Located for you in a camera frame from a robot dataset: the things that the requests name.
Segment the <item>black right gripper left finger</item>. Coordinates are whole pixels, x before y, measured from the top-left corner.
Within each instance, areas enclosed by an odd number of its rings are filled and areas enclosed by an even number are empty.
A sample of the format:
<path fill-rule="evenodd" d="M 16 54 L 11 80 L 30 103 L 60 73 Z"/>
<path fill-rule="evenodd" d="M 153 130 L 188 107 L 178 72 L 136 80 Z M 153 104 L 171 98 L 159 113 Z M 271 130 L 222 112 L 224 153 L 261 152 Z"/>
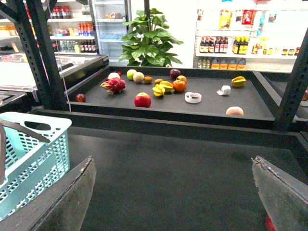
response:
<path fill-rule="evenodd" d="M 88 210 L 96 179 L 89 156 L 59 181 L 0 223 L 2 231 L 78 231 Z"/>

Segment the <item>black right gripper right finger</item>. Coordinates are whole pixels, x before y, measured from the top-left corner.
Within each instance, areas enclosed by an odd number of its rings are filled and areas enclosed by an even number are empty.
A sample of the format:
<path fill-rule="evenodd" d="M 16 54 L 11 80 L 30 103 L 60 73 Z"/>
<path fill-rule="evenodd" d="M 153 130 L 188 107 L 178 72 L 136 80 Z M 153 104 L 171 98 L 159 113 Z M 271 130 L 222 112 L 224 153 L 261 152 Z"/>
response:
<path fill-rule="evenodd" d="M 252 159 L 259 198 L 277 231 L 308 229 L 308 185 L 261 156 Z"/>

